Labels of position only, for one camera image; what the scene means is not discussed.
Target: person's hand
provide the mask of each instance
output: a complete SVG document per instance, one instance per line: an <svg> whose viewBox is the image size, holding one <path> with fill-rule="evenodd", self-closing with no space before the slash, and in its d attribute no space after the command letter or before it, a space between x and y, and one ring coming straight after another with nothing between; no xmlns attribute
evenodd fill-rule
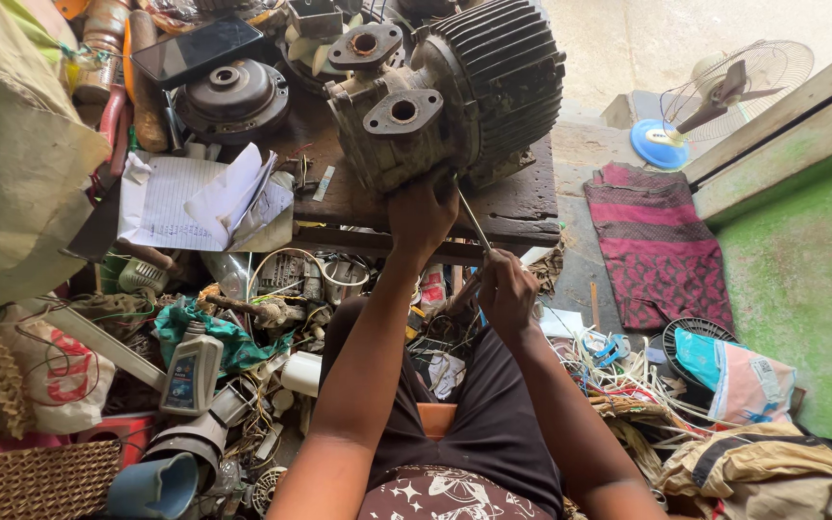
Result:
<svg viewBox="0 0 832 520"><path fill-rule="evenodd" d="M393 255L409 259L417 269L425 266L457 218L457 190L446 171L431 172L404 187L387 206ZM436 197L433 189L441 193Z"/></svg>
<svg viewBox="0 0 832 520"><path fill-rule="evenodd" d="M523 336L538 329L532 320L538 288L538 278L522 268L515 254L493 249L486 255L477 300L506 347L520 346Z"/></svg>

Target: barcode label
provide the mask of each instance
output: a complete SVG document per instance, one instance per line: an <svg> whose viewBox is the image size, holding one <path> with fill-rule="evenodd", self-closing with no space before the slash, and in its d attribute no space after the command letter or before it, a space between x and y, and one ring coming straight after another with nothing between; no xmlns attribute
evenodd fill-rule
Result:
<svg viewBox="0 0 832 520"><path fill-rule="evenodd" d="M781 401L782 391L779 388L779 380L769 360L762 356L755 357L750 360L750 368L756 373L756 379L759 380L767 401L769 403Z"/></svg>

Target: green plastic bag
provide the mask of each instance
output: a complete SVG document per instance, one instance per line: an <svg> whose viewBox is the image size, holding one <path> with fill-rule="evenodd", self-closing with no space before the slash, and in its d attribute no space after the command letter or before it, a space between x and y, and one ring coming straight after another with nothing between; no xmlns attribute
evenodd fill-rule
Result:
<svg viewBox="0 0 832 520"><path fill-rule="evenodd" d="M224 343L224 355L220 361L218 377L260 364L274 353L275 345L278 345L279 341L275 345L260 349L241 327L197 309L194 303L195 298L182 296L175 304L168 305L160 311L156 317L160 352L166 366L172 361L172 354L185 335L185 329L191 320L202 321L207 327L206 334Z"/></svg>

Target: motor housing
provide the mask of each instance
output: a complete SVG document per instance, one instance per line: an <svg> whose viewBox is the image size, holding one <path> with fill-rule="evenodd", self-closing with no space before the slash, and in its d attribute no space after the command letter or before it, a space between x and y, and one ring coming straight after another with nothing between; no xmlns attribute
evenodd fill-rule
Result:
<svg viewBox="0 0 832 520"><path fill-rule="evenodd" d="M180 87L176 112L210 143L247 144L284 124L287 90L287 80L274 67L243 58Z"/></svg>
<svg viewBox="0 0 832 520"><path fill-rule="evenodd" d="M534 163L558 118L566 55L534 0L493 0L417 29L409 66L387 59L395 25L345 33L329 61L355 76L325 88L339 143L364 186L385 193L439 163L474 188Z"/></svg>

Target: wooden table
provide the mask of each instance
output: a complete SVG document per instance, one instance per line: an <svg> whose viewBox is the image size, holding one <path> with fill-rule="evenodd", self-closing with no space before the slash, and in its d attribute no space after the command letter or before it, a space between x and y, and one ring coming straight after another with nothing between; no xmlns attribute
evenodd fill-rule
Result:
<svg viewBox="0 0 832 520"><path fill-rule="evenodd" d="M271 149L281 162L296 149L312 143L298 154L312 160L308 179L319 179L326 167L336 167L322 202L312 194L298 195L294 202L294 219L341 226L389 231L387 205L380 195L365 191L351 164L339 146L336 129L326 100L294 88L291 112L277 135L260 140L261 150ZM488 186L477 193L465 193L483 232L497 247L527 250L532 246L550 247L559 240L558 216L554 188L554 165L550 135L532 145L537 162L517 174ZM452 228L451 237L475 239L463 208ZM330 228L295 228L291 247L318 249L349 254L387 256L392 242L389 235L341 231ZM476 244L445 242L436 250L434 262L458 266L479 266L482 247Z"/></svg>

